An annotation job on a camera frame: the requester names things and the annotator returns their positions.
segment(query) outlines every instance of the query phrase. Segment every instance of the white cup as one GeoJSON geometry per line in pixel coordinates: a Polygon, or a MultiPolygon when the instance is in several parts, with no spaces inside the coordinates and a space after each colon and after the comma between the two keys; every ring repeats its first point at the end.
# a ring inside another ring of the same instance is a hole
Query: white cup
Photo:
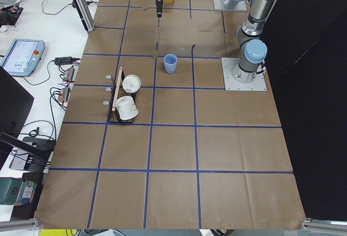
{"type": "Polygon", "coordinates": [[[141,80],[136,75],[128,75],[123,80],[123,89],[126,93],[135,93],[141,87],[141,80]]]}
{"type": "Polygon", "coordinates": [[[121,120],[132,119],[139,113],[131,96],[124,96],[117,99],[115,106],[121,120]]]}

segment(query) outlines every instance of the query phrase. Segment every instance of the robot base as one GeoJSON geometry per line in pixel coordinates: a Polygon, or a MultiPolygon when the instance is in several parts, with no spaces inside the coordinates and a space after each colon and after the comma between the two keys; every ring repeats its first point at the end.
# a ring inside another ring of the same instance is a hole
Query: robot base
{"type": "Polygon", "coordinates": [[[257,74],[252,82],[246,84],[235,80],[232,76],[232,69],[237,63],[239,63],[239,58],[222,58],[226,91],[267,91],[263,74],[257,74]]]}
{"type": "Polygon", "coordinates": [[[225,5],[221,0],[213,0],[216,11],[233,11],[233,12],[247,12],[247,7],[244,1],[230,2],[225,5]]]}

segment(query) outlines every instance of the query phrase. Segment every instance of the white table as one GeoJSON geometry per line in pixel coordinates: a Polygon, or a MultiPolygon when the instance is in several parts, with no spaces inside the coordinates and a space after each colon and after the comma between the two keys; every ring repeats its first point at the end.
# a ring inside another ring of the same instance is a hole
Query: white table
{"type": "MultiPolygon", "coordinates": [[[[83,50],[88,38],[87,32],[81,23],[77,10],[69,6],[58,15],[45,15],[41,11],[41,3],[43,0],[26,0],[20,6],[24,8],[19,17],[16,26],[10,26],[9,30],[0,33],[0,54],[5,54],[13,39],[40,39],[46,43],[46,49],[42,55],[42,59],[38,64],[36,71],[27,78],[28,81],[35,84],[48,77],[46,70],[47,63],[54,60],[55,57],[72,56],[81,58],[83,50]]],[[[44,7],[45,12],[54,13],[63,8],[72,0],[48,0],[44,7]]],[[[89,5],[92,16],[94,17],[97,6],[89,5]]],[[[0,31],[6,30],[7,26],[3,25],[0,31]]],[[[21,78],[16,80],[35,98],[26,123],[35,120],[48,120],[53,122],[50,106],[49,106],[49,89],[51,87],[63,87],[58,83],[62,83],[59,77],[59,70],[54,63],[49,66],[51,78],[49,81],[32,86],[21,78]]],[[[53,103],[54,117],[56,121],[57,134],[59,134],[60,126],[63,120],[64,111],[53,103]]],[[[39,122],[23,128],[22,132],[27,133],[40,127],[40,133],[50,135],[52,128],[48,123],[39,122]]],[[[9,169],[12,156],[7,158],[4,167],[0,171],[0,177],[21,177],[23,171],[14,171],[9,169]]],[[[0,206],[0,221],[9,221],[13,206],[0,206]]]]}

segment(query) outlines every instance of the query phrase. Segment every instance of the computer monitor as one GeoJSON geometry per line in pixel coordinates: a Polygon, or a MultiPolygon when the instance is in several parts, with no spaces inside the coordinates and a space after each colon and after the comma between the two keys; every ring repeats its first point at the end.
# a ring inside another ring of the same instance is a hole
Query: computer monitor
{"type": "MultiPolygon", "coordinates": [[[[33,105],[34,97],[0,67],[0,132],[17,138],[33,105]]],[[[0,168],[12,146],[0,141],[0,168]]]]}

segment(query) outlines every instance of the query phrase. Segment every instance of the black panel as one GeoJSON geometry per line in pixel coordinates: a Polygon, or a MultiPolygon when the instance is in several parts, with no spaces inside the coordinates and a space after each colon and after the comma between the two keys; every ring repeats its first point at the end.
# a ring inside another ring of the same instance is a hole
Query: black panel
{"type": "MultiPolygon", "coordinates": [[[[27,120],[34,98],[0,67],[0,131],[18,137],[27,120]]],[[[0,168],[12,147],[0,142],[0,168]]]]}
{"type": "Polygon", "coordinates": [[[347,10],[347,0],[278,0],[261,39],[272,84],[290,68],[335,19],[347,10]]]}
{"type": "Polygon", "coordinates": [[[307,217],[347,220],[347,12],[274,86],[307,217]]]}

